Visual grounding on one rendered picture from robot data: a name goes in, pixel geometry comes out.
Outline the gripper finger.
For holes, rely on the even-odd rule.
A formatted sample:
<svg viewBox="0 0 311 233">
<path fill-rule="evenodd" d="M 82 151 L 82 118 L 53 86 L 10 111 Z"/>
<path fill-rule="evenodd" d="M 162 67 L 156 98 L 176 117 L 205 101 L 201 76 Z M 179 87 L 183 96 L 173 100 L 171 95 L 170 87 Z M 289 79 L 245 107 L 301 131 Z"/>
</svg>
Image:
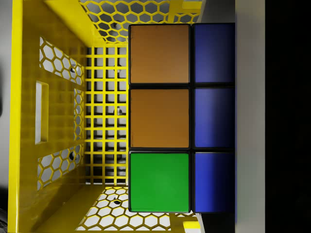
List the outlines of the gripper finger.
<svg viewBox="0 0 311 233">
<path fill-rule="evenodd" d="M 202 23 L 235 22 L 235 0 L 205 0 Z"/>
<path fill-rule="evenodd" d="M 233 213 L 201 214 L 205 233 L 235 233 Z"/>
</svg>

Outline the puzzle cube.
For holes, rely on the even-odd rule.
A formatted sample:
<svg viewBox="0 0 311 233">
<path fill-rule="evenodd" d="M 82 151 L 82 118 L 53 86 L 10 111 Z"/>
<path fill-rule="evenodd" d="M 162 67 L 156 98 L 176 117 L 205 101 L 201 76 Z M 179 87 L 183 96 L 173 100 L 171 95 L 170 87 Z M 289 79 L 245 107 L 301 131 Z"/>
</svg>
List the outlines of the puzzle cube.
<svg viewBox="0 0 311 233">
<path fill-rule="evenodd" d="M 131 212 L 234 212 L 234 23 L 131 25 L 128 123 Z"/>
</svg>

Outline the yellow basket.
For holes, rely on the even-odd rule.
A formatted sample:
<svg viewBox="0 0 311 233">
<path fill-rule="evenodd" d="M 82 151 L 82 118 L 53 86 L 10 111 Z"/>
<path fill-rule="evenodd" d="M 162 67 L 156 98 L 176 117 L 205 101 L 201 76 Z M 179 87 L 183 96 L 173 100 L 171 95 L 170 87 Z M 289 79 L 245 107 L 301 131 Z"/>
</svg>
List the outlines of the yellow basket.
<svg viewBox="0 0 311 233">
<path fill-rule="evenodd" d="M 200 233 L 128 210 L 128 27 L 200 22 L 205 0 L 13 0 L 9 233 Z"/>
</svg>

